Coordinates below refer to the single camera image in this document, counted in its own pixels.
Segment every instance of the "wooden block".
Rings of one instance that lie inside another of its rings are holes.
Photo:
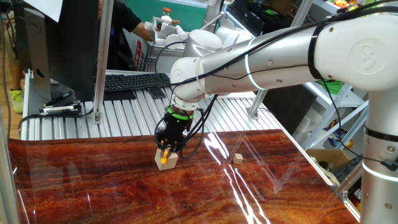
[[[235,155],[232,157],[232,160],[234,161],[235,164],[242,164],[243,156],[242,154],[235,153]]]
[[[155,161],[159,170],[173,169],[177,163],[178,155],[177,153],[172,153],[167,159],[166,163],[162,163],[162,157],[160,156],[161,150],[156,150]]]

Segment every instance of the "cardboard box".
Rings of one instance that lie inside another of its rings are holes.
[[[309,156],[313,156],[318,162],[325,161],[328,164],[334,163],[335,168],[339,168],[349,162],[346,154],[339,149],[307,149],[305,151]]]
[[[264,0],[263,5],[270,7],[280,15],[287,16],[290,8],[293,6],[294,0]]]

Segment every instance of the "glossy table surface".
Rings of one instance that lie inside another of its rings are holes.
[[[280,130],[206,133],[163,171],[153,136],[9,148],[24,223],[357,223]]]

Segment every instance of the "person's arm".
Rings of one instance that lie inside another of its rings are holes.
[[[140,22],[137,27],[132,30],[132,32],[146,41],[152,41],[152,38],[150,37],[150,32],[149,30],[145,29],[143,22]]]

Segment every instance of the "keyboard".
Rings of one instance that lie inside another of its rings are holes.
[[[164,73],[158,73],[163,82],[170,83],[170,78]],[[142,90],[155,86],[167,86],[159,81],[156,74],[143,75],[107,75],[105,91]]]

